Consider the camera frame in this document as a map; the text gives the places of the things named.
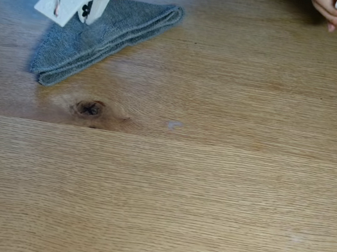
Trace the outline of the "person's hand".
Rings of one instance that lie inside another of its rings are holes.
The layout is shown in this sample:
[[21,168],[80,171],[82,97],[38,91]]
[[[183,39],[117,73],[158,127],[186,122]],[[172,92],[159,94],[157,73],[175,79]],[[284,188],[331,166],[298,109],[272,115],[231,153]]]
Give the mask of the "person's hand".
[[313,7],[324,17],[327,21],[328,32],[337,30],[337,0],[311,0]]

